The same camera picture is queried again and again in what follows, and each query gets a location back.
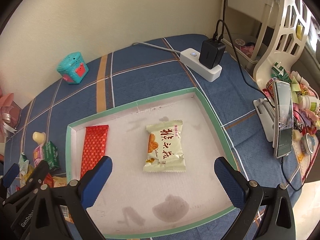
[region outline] smartphone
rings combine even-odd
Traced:
[[[275,99],[274,120],[274,156],[281,158],[288,155],[292,148],[293,112],[290,84],[283,81],[273,82]]]

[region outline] power strip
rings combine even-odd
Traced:
[[[199,62],[200,52],[195,49],[185,49],[180,53],[180,62],[187,67],[196,71],[200,76],[209,82],[216,80],[221,73],[222,67],[220,65],[215,66],[212,69],[208,69],[206,66]]]

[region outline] red patterned wrapper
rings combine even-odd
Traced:
[[[105,155],[108,125],[89,126],[85,128],[80,178],[92,170]]]

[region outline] blue tablecloth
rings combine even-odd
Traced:
[[[187,34],[149,43],[168,48],[171,46],[179,51],[187,48],[200,51],[205,39],[207,37],[203,35]],[[101,109],[101,104],[98,106],[97,101],[101,103],[101,100],[105,100],[105,108],[110,109],[138,99],[197,87],[217,112],[242,174],[248,180],[256,180],[261,186],[275,187],[281,182],[285,183],[280,161],[273,157],[272,144],[266,140],[252,104],[253,100],[262,95],[244,83],[237,62],[228,53],[224,53],[220,63],[220,77],[212,83],[184,66],[176,54],[145,45],[115,51],[87,65],[89,72],[80,84],[68,85],[60,79],[22,110],[18,132],[6,142],[5,172],[13,163],[18,163],[21,152],[32,160],[32,152],[37,146],[32,140],[32,134],[39,131],[46,132],[49,140],[58,147],[61,168],[52,175],[65,176],[67,125],[97,113],[97,109]],[[245,77],[250,84],[255,85],[247,73]],[[97,80],[105,82],[103,93],[97,90]],[[292,184],[298,188],[301,185],[301,174],[293,152],[287,157],[284,170],[292,179]],[[288,191],[294,205],[300,192],[294,192],[290,187]],[[257,214],[247,239],[252,239],[263,210],[262,207]],[[239,210],[233,210],[197,228],[153,239],[221,239],[238,213]],[[79,239],[74,226],[71,226],[71,230],[76,239]]]

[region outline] phone screen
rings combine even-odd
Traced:
[[[291,152],[293,115],[291,103],[291,90],[288,83],[275,82],[278,113],[279,113],[279,136],[277,157],[284,156]]]

